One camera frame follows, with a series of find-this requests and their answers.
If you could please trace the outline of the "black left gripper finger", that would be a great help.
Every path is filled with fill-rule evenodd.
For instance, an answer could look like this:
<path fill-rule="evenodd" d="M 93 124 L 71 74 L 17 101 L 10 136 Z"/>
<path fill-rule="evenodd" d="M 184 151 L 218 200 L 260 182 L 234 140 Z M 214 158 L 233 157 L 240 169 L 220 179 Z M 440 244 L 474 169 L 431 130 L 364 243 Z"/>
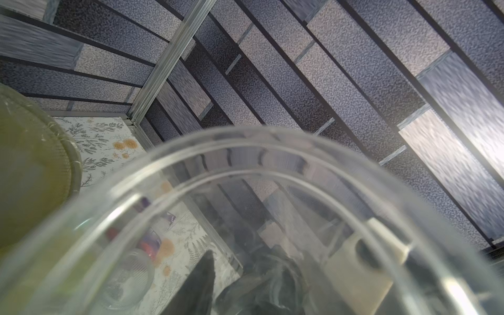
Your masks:
<path fill-rule="evenodd" d="M 215 263 L 213 252 L 208 250 L 160 314 L 211 314 L 214 282 Z"/>

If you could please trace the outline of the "clear jar of mung beans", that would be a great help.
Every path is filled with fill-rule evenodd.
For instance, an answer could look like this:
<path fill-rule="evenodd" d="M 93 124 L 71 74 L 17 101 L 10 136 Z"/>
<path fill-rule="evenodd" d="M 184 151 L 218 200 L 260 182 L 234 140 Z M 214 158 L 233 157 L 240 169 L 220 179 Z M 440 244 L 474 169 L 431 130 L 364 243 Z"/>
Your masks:
<path fill-rule="evenodd" d="M 126 311 L 140 303 L 154 280 L 151 258 L 140 249 L 126 253 L 115 267 L 98 295 L 108 310 Z"/>

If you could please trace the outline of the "yellow plastic trash bag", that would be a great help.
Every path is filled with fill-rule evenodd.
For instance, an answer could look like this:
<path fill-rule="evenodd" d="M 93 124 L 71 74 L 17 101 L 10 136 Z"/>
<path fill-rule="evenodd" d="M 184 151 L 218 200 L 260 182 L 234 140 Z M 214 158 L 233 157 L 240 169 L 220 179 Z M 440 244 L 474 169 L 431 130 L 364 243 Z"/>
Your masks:
<path fill-rule="evenodd" d="M 55 120 L 1 86 L 1 256 L 80 191 L 81 155 Z"/>

